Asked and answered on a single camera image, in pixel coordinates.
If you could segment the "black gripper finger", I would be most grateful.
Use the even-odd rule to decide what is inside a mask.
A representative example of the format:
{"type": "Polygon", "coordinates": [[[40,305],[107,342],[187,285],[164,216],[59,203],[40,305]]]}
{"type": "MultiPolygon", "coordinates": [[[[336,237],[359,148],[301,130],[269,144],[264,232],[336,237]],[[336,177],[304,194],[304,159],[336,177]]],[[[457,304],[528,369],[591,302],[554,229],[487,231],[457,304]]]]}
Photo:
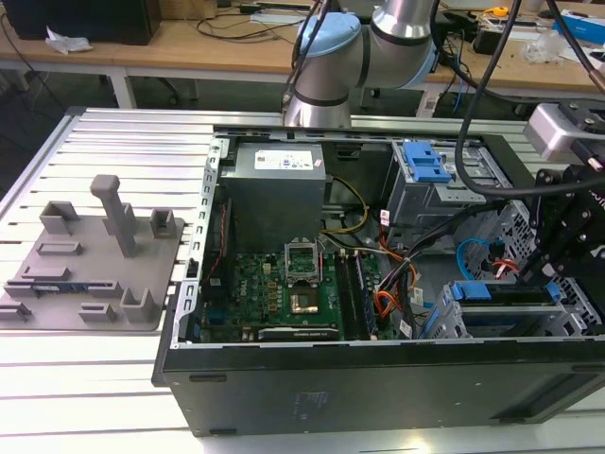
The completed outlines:
{"type": "Polygon", "coordinates": [[[580,246],[583,244],[579,237],[582,233],[581,227],[570,226],[555,226],[544,232],[543,275],[579,278],[580,246]]]}
{"type": "Polygon", "coordinates": [[[546,284],[556,271],[556,262],[564,246],[559,235],[561,200],[559,195],[534,196],[531,199],[529,224],[535,231],[534,250],[519,275],[524,284],[546,284]]]}

